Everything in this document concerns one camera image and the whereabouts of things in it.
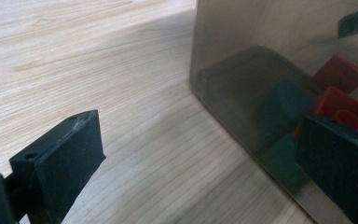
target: wooden table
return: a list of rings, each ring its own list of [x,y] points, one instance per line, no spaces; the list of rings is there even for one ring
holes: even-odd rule
[[[0,1],[0,173],[98,109],[107,159],[63,223],[311,223],[190,90],[195,7]]]

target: black bracket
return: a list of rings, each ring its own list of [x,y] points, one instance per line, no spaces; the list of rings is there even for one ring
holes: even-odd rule
[[[61,223],[105,159],[98,111],[65,119],[9,161],[0,175],[0,223],[26,214],[31,223]]]

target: wood grain surface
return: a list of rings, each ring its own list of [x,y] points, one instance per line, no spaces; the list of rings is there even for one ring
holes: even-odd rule
[[[0,173],[98,109],[107,159],[63,223],[312,223],[190,90],[195,7],[0,1]]]

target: red block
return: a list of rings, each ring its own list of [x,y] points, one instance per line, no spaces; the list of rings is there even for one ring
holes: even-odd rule
[[[358,101],[334,87],[329,87],[318,98],[311,113],[337,120],[358,131]]]
[[[310,79],[310,85],[319,93],[329,86],[350,93],[358,88],[358,66],[336,54]]]

